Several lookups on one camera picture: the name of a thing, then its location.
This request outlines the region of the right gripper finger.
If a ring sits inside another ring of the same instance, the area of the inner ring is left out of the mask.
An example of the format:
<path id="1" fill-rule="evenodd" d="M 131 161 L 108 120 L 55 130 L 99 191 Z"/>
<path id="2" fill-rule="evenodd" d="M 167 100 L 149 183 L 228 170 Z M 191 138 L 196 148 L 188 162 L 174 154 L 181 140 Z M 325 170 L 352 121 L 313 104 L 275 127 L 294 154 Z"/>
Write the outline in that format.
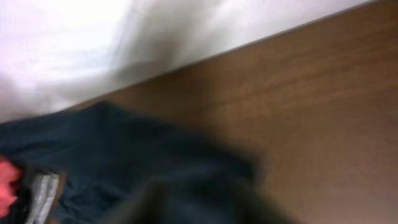
<path id="1" fill-rule="evenodd" d="M 122 201 L 103 217 L 100 224 L 158 223 L 167 210 L 167 187 L 162 179 L 153 179 L 136 195 Z"/>

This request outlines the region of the navy blue shorts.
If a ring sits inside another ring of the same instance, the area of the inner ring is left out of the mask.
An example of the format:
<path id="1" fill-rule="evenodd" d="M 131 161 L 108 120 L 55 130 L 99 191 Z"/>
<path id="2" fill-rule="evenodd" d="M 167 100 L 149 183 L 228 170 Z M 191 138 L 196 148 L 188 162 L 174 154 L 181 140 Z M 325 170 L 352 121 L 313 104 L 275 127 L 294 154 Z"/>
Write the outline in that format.
<path id="1" fill-rule="evenodd" d="M 191 130 L 107 102 L 1 124 L 1 155 L 65 174 L 58 223 L 99 223 L 153 179 L 158 223 L 290 223 L 254 190 L 254 161 Z"/>

